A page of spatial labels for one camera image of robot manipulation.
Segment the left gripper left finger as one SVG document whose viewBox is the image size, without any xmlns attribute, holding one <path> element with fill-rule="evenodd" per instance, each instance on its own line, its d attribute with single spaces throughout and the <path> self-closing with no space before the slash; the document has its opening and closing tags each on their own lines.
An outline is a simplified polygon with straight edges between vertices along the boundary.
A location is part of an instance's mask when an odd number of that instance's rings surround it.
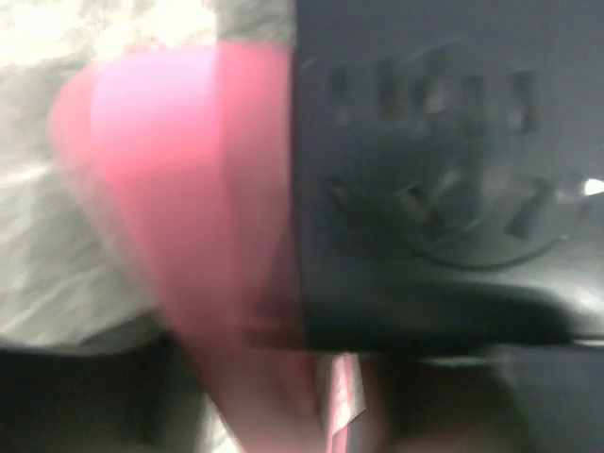
<svg viewBox="0 0 604 453">
<path fill-rule="evenodd" d="M 166 335 L 119 352 L 1 351 L 4 452 L 200 452 L 204 414 Z"/>
</svg>

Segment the pink power strip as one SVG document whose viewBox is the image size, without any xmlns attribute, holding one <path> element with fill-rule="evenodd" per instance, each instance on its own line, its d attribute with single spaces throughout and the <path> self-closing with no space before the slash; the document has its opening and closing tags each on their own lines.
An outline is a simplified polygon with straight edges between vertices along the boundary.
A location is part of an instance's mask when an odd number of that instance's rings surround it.
<svg viewBox="0 0 604 453">
<path fill-rule="evenodd" d="M 54 155 L 153 292 L 244 452 L 361 452 L 350 354 L 308 351 L 292 228 L 290 49 L 142 49 L 60 88 Z"/>
</svg>

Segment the black cube adapter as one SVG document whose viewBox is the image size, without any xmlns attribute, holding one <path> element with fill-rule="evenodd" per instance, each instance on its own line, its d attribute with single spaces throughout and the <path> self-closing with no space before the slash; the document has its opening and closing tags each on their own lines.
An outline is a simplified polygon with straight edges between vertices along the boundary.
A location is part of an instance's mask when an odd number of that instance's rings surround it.
<svg viewBox="0 0 604 453">
<path fill-rule="evenodd" d="M 299 1 L 308 345 L 603 334 L 603 5 Z"/>
</svg>

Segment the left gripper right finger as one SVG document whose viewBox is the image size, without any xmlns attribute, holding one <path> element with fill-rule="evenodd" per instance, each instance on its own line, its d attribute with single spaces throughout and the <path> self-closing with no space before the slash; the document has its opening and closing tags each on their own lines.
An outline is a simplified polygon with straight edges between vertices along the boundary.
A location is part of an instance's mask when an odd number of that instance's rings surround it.
<svg viewBox="0 0 604 453">
<path fill-rule="evenodd" d="M 600 452 L 603 351 L 501 347 L 364 364 L 360 452 Z"/>
</svg>

